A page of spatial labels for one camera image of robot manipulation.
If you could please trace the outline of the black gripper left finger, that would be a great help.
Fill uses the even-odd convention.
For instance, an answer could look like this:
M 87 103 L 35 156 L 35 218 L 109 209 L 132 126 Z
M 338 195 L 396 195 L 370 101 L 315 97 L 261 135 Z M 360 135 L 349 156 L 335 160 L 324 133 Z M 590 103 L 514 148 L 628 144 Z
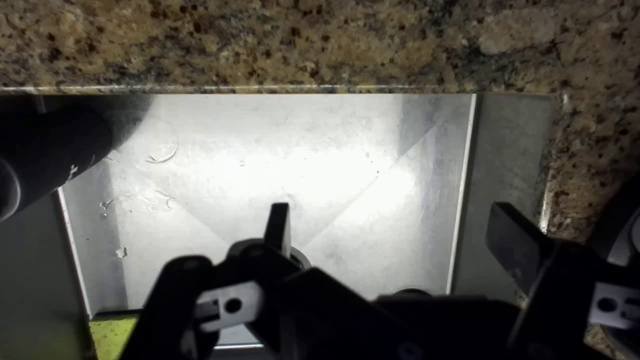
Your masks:
M 309 269 L 291 245 L 288 215 L 291 204 L 277 202 L 264 237 L 234 242 L 221 264 L 200 255 L 167 262 L 121 360 L 209 360 L 221 332 L 239 325 L 279 355 L 277 290 Z

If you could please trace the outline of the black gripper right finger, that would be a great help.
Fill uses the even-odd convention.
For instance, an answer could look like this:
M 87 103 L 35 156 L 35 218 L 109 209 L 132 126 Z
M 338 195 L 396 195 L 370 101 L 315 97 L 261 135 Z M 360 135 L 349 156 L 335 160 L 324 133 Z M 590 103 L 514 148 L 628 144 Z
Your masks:
M 509 339 L 513 359 L 601 360 L 585 344 L 590 325 L 637 341 L 640 287 L 631 269 L 587 245 L 547 237 L 509 202 L 491 209 L 486 245 L 529 297 Z

